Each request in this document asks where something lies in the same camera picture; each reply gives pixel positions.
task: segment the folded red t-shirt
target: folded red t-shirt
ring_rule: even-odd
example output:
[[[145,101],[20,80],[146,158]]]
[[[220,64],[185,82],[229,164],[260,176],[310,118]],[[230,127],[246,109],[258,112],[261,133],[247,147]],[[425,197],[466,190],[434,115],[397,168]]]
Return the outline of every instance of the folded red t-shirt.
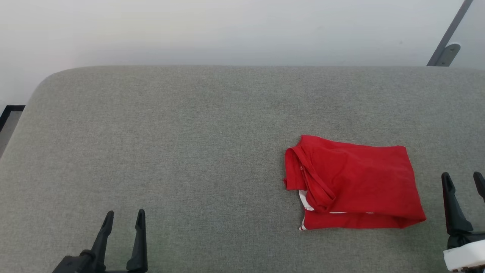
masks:
[[[403,146],[302,136],[285,153],[287,190],[305,207],[300,229],[405,228],[426,220]]]

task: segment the gray upholstered platform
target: gray upholstered platform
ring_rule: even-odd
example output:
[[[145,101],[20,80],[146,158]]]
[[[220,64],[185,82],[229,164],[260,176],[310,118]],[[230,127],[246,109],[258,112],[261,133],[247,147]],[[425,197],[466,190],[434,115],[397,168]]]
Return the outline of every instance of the gray upholstered platform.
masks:
[[[2,272],[51,272],[108,210],[109,269],[146,211],[150,272],[445,272],[440,175],[485,227],[485,73],[450,68],[94,67],[38,87],[0,160]],[[301,134],[407,147],[428,220],[298,230]]]

